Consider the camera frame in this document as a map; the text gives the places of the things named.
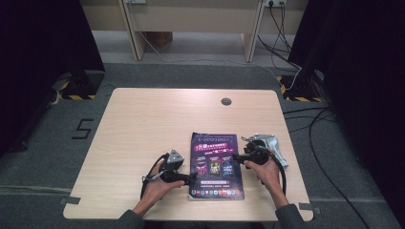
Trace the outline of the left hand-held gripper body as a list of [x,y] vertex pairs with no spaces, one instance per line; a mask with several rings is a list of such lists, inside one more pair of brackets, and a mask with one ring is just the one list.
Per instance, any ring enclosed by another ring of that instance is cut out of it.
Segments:
[[184,162],[183,156],[172,149],[170,153],[163,156],[164,162],[159,168],[160,178],[167,183],[185,180],[185,175],[180,174],[178,169]]

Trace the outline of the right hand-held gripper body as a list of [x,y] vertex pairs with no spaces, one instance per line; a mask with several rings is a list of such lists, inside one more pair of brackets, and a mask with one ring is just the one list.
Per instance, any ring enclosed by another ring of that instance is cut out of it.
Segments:
[[252,161],[258,165],[264,165],[268,160],[274,159],[275,155],[266,147],[261,139],[243,137],[246,142],[244,154],[241,155],[241,163]]

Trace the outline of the illustrated magazine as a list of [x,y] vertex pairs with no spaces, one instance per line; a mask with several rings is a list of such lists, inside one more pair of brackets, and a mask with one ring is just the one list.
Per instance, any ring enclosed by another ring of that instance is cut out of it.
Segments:
[[193,133],[189,185],[190,200],[244,200],[244,185],[236,135]]

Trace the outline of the light blue cloth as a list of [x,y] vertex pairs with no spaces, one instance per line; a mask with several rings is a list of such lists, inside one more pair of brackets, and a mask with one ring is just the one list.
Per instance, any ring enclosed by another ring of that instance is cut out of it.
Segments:
[[279,160],[282,167],[286,169],[288,167],[288,163],[281,153],[278,138],[275,135],[270,135],[266,139],[266,144],[268,148],[274,152],[276,158]]

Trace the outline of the person's left hand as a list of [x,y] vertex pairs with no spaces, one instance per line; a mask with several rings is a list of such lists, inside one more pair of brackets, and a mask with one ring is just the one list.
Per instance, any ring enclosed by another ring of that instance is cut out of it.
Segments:
[[182,180],[166,183],[160,177],[149,181],[146,184],[143,196],[133,208],[133,212],[138,216],[143,217],[167,193],[173,189],[181,188],[183,185],[184,182]]

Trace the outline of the person's right hand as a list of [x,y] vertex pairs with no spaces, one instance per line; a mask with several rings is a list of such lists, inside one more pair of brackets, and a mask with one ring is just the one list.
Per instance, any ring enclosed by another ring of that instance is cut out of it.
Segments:
[[279,168],[271,157],[263,165],[249,160],[245,160],[244,165],[252,169],[256,173],[257,178],[264,183],[273,199],[276,209],[289,205],[288,199],[280,184]]

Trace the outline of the black stand base striped tape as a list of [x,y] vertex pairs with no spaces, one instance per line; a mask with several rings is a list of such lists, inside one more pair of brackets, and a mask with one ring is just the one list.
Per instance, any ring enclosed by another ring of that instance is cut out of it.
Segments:
[[60,99],[95,99],[98,88],[104,78],[103,71],[85,71],[83,76],[70,75],[59,91]]
[[282,74],[277,77],[284,100],[299,102],[321,102],[321,95],[311,77],[303,77],[300,72]]

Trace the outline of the black tape numeral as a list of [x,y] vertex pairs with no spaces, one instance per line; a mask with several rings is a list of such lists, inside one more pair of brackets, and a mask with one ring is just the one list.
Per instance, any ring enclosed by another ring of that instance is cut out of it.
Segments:
[[92,118],[81,118],[75,129],[76,135],[73,135],[72,139],[74,140],[87,139],[90,135],[90,132],[92,131],[90,127],[87,127],[87,124],[93,121],[94,120]]

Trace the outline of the black curtain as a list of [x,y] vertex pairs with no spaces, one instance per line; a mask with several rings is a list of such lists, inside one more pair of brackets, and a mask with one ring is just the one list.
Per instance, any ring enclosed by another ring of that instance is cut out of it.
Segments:
[[405,229],[405,0],[308,0],[291,61],[311,62]]
[[80,0],[0,0],[0,157],[78,69],[104,69]]

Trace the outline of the brown cardboard box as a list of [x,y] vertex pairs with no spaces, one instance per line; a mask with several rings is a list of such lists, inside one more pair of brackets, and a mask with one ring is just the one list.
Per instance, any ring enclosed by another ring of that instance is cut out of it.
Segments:
[[171,31],[148,31],[146,37],[152,45],[158,48],[162,48],[173,41],[173,33]]

